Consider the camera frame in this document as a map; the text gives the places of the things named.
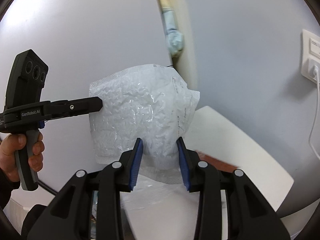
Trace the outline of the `left hand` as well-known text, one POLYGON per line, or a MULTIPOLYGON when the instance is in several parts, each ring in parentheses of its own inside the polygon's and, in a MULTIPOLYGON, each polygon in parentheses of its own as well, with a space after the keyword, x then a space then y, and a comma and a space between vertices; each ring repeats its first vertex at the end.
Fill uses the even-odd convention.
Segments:
MULTIPOLYGON (((24 152, 26 143, 27 139, 24 134, 10 134, 1 142, 1 170, 9 181, 20 181, 18 169, 28 156, 24 152)), ((39 133, 37 141, 32 146, 33 154, 28 158, 29 167, 34 172, 39 172, 43 168, 44 149, 43 135, 39 133)))

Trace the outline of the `black left sleeve forearm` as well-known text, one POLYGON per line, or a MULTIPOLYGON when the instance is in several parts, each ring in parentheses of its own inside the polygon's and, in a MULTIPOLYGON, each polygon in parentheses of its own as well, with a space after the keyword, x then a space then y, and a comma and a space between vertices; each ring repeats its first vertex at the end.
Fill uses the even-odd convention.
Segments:
POLYGON ((13 190, 16 190, 20 187, 20 181, 12 182, 10 181, 4 172, 1 170, 0 172, 0 206, 1 209, 4 209, 8 204, 11 193, 13 190))

